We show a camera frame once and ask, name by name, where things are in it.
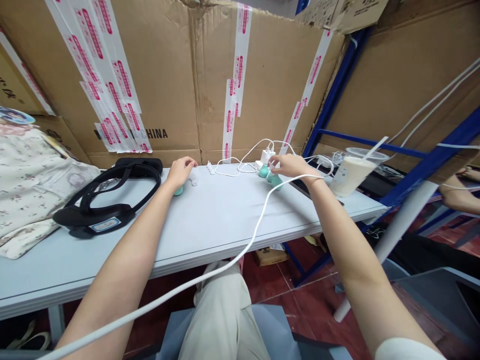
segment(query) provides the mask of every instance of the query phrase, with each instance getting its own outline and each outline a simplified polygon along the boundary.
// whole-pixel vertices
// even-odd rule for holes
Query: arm
[[[273,156],[280,168],[273,173],[288,177],[318,176],[301,156]],[[351,308],[372,356],[382,342],[406,338],[439,352],[395,294],[371,246],[328,185],[313,177],[302,178],[315,205],[326,242],[340,274]]]
[[[160,186],[101,267],[57,348],[78,340],[138,308],[152,272],[172,196],[187,181],[190,171],[197,165],[188,156],[173,162],[165,183]],[[118,328],[67,359],[121,359],[132,325],[133,322],[130,322]]]

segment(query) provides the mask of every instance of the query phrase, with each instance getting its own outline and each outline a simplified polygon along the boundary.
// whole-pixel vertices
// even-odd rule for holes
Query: packing tape
[[[5,34],[4,34],[4,32],[1,28],[0,28],[0,44],[5,49],[6,53],[8,54],[11,61],[16,66],[17,70],[20,72],[22,77],[25,79],[28,86],[30,86],[30,89],[33,91],[33,94],[35,95],[36,99],[40,103],[43,110],[45,110],[47,114],[54,116],[55,112],[50,107],[50,105],[47,102],[47,99],[45,98],[44,94],[40,90],[39,86],[35,82],[34,78],[30,74],[30,72],[27,70],[27,67],[25,66],[25,64],[22,62],[22,60],[17,55],[17,52],[12,47],[12,44],[10,44],[10,41],[7,39],[7,37],[5,36]]]
[[[114,145],[112,138],[107,133],[107,129],[105,128],[105,124],[102,123],[95,123],[96,131],[100,135],[103,144],[105,145],[106,149],[111,152],[117,152],[117,147]]]
[[[89,84],[81,81],[80,85],[83,88],[83,91],[85,91],[96,116],[100,119],[100,123],[103,123],[108,119],[107,122],[110,124],[115,136],[118,138],[119,146],[115,151],[118,153],[139,153],[140,147],[129,132],[122,116],[104,107],[105,103],[102,101],[101,97],[105,96],[105,94],[101,94],[97,91],[98,89],[96,89],[95,85],[92,83]],[[110,149],[115,148],[112,144],[109,145]]]
[[[111,121],[112,132],[116,131],[120,140],[123,135],[121,146],[116,147],[118,152],[151,153],[110,0],[45,1],[82,75],[82,88],[99,116],[100,125],[106,116],[118,119]],[[125,113],[130,134],[118,113]],[[108,140],[106,137],[108,148],[114,149]]]
[[[316,49],[315,57],[313,58],[313,62],[310,67],[310,72],[306,80],[305,88],[303,89],[303,95],[301,96],[301,100],[297,101],[295,108],[293,109],[293,114],[291,115],[290,123],[288,124],[288,128],[283,139],[283,141],[286,143],[290,144],[290,142],[292,141],[292,137],[294,135],[297,124],[299,123],[302,111],[304,107],[308,106],[309,104],[310,98],[312,97],[312,92],[315,88],[315,83],[317,82],[317,78],[319,77],[320,69],[325,60],[325,55],[327,54],[327,50],[329,49],[332,38],[332,31],[327,29],[323,30],[320,42],[318,43],[318,47]],[[288,149],[288,145],[283,144],[279,151],[279,155],[285,155]]]
[[[145,131],[140,113],[136,111],[137,106],[133,101],[125,102],[123,104],[124,113],[128,125],[130,125],[131,132],[135,138],[136,143],[140,147],[141,153],[151,153],[152,147],[150,146],[149,137]]]
[[[223,159],[232,157],[232,141],[234,139],[234,123],[237,109],[238,102],[235,81],[234,79],[227,79],[225,91],[225,113],[223,116]],[[223,163],[230,164],[230,162],[230,160],[225,160]]]
[[[238,3],[236,11],[235,53],[233,57],[233,78],[226,81],[225,112],[223,117],[222,158],[232,156],[235,118],[242,112],[245,87],[245,72],[249,53],[252,7]]]
[[[233,81],[237,93],[235,116],[242,114],[244,97],[245,72],[249,54],[250,28],[252,27],[252,7],[238,3],[236,14],[235,56],[233,59]]]
[[[289,146],[286,143],[290,144],[290,142],[292,141],[292,137],[294,136],[295,129],[297,127],[297,124],[299,123],[300,116],[302,116],[302,111],[304,110],[305,106],[306,106],[306,100],[296,102],[295,108],[293,109],[293,114],[291,115],[291,118],[290,118],[290,123],[288,124],[285,137],[283,138],[283,141],[285,143],[282,144],[281,149],[278,152],[279,155],[285,155],[287,153]]]

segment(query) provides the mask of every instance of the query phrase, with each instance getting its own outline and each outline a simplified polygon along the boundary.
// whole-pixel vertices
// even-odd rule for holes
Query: white sleeve
[[[415,340],[393,337],[380,344],[375,360],[446,360],[432,348]]]

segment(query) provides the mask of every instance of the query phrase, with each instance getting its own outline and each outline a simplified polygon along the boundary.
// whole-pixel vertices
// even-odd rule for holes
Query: floor
[[[472,224],[456,229],[444,226],[432,234],[435,241],[453,244]],[[304,268],[314,263],[323,251],[300,238],[288,243]],[[480,238],[462,247],[463,251],[480,257]],[[141,305],[147,304],[167,291],[203,273],[204,266],[152,279],[148,282]],[[331,263],[315,274],[306,284],[294,288],[292,279],[300,274],[293,261],[259,267],[255,254],[248,253],[243,265],[243,277],[250,291],[253,303],[280,305],[283,307],[291,330],[310,339],[345,346],[354,360],[368,360],[371,356],[360,333],[357,321],[350,312],[342,323],[333,319],[335,308],[341,303],[344,294],[335,293],[334,286],[340,281],[335,266]],[[463,344],[442,328],[399,286],[393,286],[400,299],[415,317],[417,322],[449,360],[474,359],[475,356]],[[133,325],[124,359],[137,354],[152,344],[163,340],[171,312],[193,307],[195,288],[189,288],[157,309],[137,319]],[[65,321],[72,318],[80,301],[64,305]],[[37,315],[37,329],[48,330],[46,310]]]

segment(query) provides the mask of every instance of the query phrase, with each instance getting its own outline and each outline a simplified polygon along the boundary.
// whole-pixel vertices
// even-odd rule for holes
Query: hand
[[[276,165],[280,162],[280,168],[273,168],[271,172],[273,174],[285,175],[289,178],[294,178],[303,174],[312,174],[320,176],[321,174],[313,167],[307,164],[303,157],[298,155],[286,154],[286,155],[274,155],[270,158],[269,163]],[[314,179],[312,177],[303,177],[305,179]]]
[[[192,169],[198,165],[199,164],[190,156],[175,160],[171,164],[165,183],[172,184],[175,190],[178,190],[188,180]]]

